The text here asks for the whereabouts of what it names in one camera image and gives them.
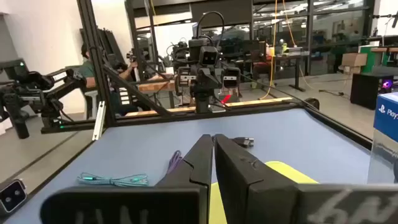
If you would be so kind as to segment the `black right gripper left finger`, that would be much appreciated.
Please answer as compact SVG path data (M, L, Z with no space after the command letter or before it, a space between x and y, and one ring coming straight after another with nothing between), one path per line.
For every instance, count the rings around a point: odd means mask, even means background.
M204 134L153 187L69 187L40 208L42 224L208 224L213 140Z

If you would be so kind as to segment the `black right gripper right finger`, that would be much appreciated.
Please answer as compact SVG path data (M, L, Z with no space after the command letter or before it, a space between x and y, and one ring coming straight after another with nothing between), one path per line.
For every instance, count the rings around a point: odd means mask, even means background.
M298 184L223 134L215 164L234 224L398 224L398 186Z

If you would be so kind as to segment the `translucent yellow plastic tray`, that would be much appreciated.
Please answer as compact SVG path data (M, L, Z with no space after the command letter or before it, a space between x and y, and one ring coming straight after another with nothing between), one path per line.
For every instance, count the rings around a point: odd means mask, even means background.
M309 176L283 162L269 161L266 162L265 165L298 184L318 183L316 180L313 180ZM212 183L211 185L209 224L228 224L226 221L226 215L224 213L224 207L221 200L221 193L217 182Z

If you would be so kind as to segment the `wooden table board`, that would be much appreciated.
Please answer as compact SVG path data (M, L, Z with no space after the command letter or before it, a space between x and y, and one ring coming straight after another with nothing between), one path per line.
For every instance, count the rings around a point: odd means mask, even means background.
M244 101L244 102L236 102L236 103L226 103L226 106L232 107L232 108L248 108L251 106L263 106L263 105L271 105L273 103L283 103L285 101L291 100L291 97L283 97L283 98L273 98L273 99L266 99L266 100L253 100L253 101ZM186 113L186 112L192 112L195 111L195 107L184 107L184 108L171 108L167 109L168 112L171 113ZM144 117L144 116L155 116L158 115L158 113L154 110L150 111L138 111L138 112L132 112L128 113L126 117Z

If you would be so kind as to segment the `person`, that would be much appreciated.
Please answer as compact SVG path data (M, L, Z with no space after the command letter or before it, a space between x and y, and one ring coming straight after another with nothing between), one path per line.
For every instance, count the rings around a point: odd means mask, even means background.
M95 71L86 44L82 44L81 46L81 55L84 58L84 62L79 67L78 72L86 78L86 89L93 90L96 88ZM137 62L136 61L131 62L125 71L119 73L119 77L121 77L124 80L127 80L130 77L131 72L136 67L137 67ZM119 102L119 94L116 93L114 90L111 90L110 92L110 99L111 99L111 106L113 107L113 110L116 114L124 116L127 113L139 111L139 109L134 105L121 104Z

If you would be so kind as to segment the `cardboard box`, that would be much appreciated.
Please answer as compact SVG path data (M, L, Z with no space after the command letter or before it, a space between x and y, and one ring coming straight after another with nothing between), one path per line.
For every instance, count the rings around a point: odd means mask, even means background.
M361 68L367 63L367 59L368 55L363 53L343 54L339 68L345 74L360 74Z

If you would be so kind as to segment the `blue PlayStation box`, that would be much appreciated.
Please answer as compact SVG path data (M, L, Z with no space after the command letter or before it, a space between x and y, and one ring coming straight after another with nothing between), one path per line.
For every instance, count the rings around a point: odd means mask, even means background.
M398 92L377 96L373 127L398 142Z

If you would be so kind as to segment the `black box with purple light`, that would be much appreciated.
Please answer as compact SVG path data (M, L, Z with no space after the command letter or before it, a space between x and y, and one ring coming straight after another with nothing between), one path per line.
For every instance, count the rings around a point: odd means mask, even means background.
M393 76L354 74L351 84L350 102L375 110L377 96L390 93L393 82Z

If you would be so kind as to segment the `white metal bracket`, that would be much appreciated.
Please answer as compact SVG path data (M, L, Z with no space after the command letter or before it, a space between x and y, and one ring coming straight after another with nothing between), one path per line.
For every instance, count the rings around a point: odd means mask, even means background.
M100 101L96 114L95 126L93 130L93 136L92 136L93 141L97 141L103 133L105 114L106 114L106 102Z

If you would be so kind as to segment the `black aluminium table frame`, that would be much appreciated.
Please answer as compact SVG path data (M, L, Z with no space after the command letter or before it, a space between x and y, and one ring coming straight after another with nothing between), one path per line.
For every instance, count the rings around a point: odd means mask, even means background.
M148 96L141 93L138 88L134 87L132 83L129 83L120 78L116 72L106 64L105 59L100 52L98 32L96 31L96 21L93 6L91 0L77 0L81 22L83 24L83 30L86 32L86 43L89 45L90 58L92 59L94 71L95 71L95 82L99 89L100 98L105 101L108 106L106 107L106 114L104 118L104 127L113 128L119 126L135 126L143 124L156 124L156 123L168 123L174 121L190 121L207 118L220 118L228 116L240 116L247 114L258 114L271 111L282 111L292 108L302 108L309 112L311 116L326 124L327 126L338 131L347 138L360 144L367 150L371 150L372 139L365 135L351 129L343 123L323 114L312 104L293 96L291 100L283 103L273 103L271 105L263 106L251 106L248 108L232 108L225 106L224 111L219 112L207 112L197 114L195 111L186 113L171 113L167 109L157 105L154 101L150 100ZM123 117L117 118L114 112L110 99L109 81L114 81L118 86L125 88L129 93L133 94L142 101L145 105L158 113L155 116L144 116L144 117ZM95 120L88 121L66 121L63 124L56 124L53 127L43 127L41 129L42 134L52 134L70 131L82 131L94 129Z

